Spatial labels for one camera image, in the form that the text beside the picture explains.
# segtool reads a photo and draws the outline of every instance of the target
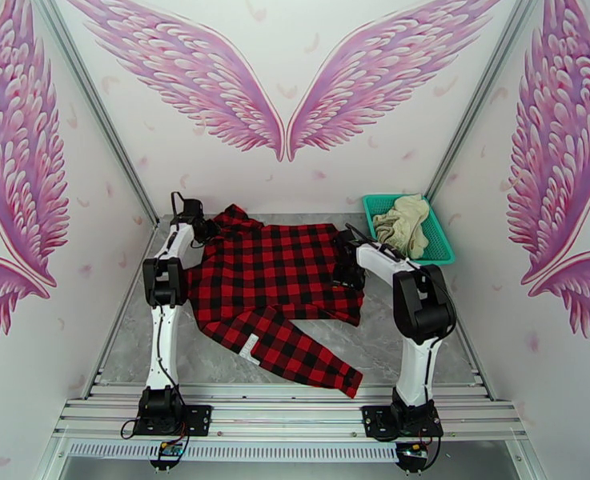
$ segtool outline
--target pink angel wings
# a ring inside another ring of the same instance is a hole
[[[43,44],[27,0],[5,0],[0,14],[0,235],[18,264],[0,258],[0,329],[28,294],[56,286],[48,256],[65,243],[63,143]]]
[[[590,252],[564,262],[590,211],[590,27],[577,0],[545,0],[532,38],[513,135],[508,224],[530,254],[530,295],[564,299],[590,336]]]
[[[68,0],[98,43],[162,100],[241,150],[329,150],[393,110],[474,42],[499,0],[435,0],[391,14],[344,38],[284,133],[248,62],[230,41],[185,18],[129,0]]]

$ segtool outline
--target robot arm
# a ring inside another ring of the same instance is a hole
[[[179,212],[175,206],[177,195],[183,204]],[[133,434],[138,435],[178,434],[191,422],[195,408],[199,408],[186,406],[179,393],[176,332],[181,306],[188,299],[184,274],[188,247],[192,246],[192,242],[206,242],[217,234],[218,228],[212,221],[204,220],[199,200],[185,199],[176,192],[171,197],[173,218],[170,235],[161,250],[154,257],[145,259],[142,265],[146,301],[151,306],[153,334],[151,366],[133,429]],[[190,434],[202,433],[192,426],[189,430]]]
[[[443,431],[432,400],[432,378],[437,351],[456,325],[455,309],[445,291],[441,271],[437,266],[419,267],[392,247],[347,227],[350,230],[339,234],[339,248],[343,249],[341,268],[349,268],[347,262],[352,260],[359,268],[370,270],[387,282],[392,288],[393,317],[403,341],[401,371],[391,407],[377,422],[366,421],[370,425],[367,434],[382,441],[399,436],[440,437]],[[359,274],[354,269],[342,274],[350,278],[335,276],[338,283],[359,285]],[[364,418],[368,408],[363,408]],[[373,406],[368,413],[380,409]]]

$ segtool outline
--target teal basket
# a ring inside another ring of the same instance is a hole
[[[377,238],[375,227],[372,225],[372,218],[375,215],[387,213],[395,204],[397,198],[406,196],[405,194],[369,194],[363,197],[363,207],[366,209],[368,217],[368,228],[373,238]],[[423,257],[416,260],[421,266],[435,264],[436,266],[445,266],[455,261],[455,254],[452,252],[450,242],[435,216],[435,212],[430,209],[428,218],[421,224],[421,230],[428,239],[428,247],[423,252]]]

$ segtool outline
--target table surface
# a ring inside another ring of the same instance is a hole
[[[266,224],[297,225],[333,223],[343,229],[350,222],[367,232],[363,214],[261,214],[251,217]],[[151,254],[165,241],[170,217],[166,216],[155,236]],[[190,250],[190,263],[196,265],[201,250]],[[332,350],[338,357],[363,373],[364,385],[392,385],[399,377],[401,334],[392,317],[390,286],[374,275],[367,277],[365,297],[358,327],[336,320],[298,320],[304,333]],[[145,382],[150,364],[152,321],[146,303],[142,278],[127,304],[123,320],[107,356],[100,377],[102,383]],[[177,336],[177,367],[181,383],[291,383],[267,372],[214,342],[197,328],[192,309],[182,309]],[[472,364],[458,334],[451,334],[439,349],[435,365],[435,384],[474,383]]]

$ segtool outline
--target towel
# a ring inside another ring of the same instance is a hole
[[[420,194],[409,194],[395,201],[395,205],[383,215],[375,215],[377,240],[387,243],[411,259],[423,256],[428,239],[421,223],[428,217],[430,206]]]

